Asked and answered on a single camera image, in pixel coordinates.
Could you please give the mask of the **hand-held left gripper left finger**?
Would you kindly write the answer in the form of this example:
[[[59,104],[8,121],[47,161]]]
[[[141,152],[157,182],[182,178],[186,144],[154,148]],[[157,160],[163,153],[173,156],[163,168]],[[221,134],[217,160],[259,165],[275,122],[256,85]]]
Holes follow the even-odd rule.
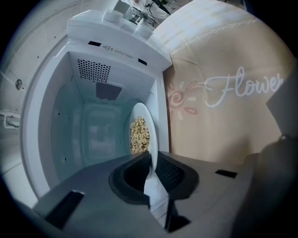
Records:
[[[144,194],[150,163],[144,152],[86,167],[40,198],[34,212],[58,237],[162,237]]]

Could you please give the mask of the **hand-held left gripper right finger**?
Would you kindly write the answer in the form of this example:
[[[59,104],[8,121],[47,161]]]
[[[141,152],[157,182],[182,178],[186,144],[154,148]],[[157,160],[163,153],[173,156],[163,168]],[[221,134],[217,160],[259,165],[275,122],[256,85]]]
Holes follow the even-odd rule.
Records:
[[[156,173],[169,196],[165,238],[232,238],[254,174],[241,165],[158,153]]]

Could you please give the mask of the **white microwave oven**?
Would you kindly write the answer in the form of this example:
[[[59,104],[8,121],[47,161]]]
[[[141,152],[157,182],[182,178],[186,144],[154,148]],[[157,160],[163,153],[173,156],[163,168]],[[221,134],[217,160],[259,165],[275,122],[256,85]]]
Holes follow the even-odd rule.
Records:
[[[148,110],[157,152],[169,150],[164,72],[168,50],[144,24],[113,10],[87,10],[67,20],[66,37],[34,75],[21,117],[21,153],[44,217],[46,194],[78,171],[131,154],[130,127]]]

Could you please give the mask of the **white round plate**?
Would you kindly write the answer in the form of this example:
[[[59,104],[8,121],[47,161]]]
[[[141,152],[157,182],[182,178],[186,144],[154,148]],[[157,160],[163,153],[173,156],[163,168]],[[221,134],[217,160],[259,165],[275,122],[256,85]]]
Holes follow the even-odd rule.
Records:
[[[149,166],[149,174],[147,178],[153,177],[153,174],[157,167],[157,160],[158,160],[158,140],[156,135],[156,129],[154,125],[154,121],[152,119],[152,116],[148,110],[148,108],[143,103],[137,103],[130,114],[129,119],[129,139],[130,139],[130,126],[131,123],[137,118],[137,117],[143,117],[145,119],[147,128],[149,130],[149,150],[146,151],[149,153],[151,157],[151,164]]]

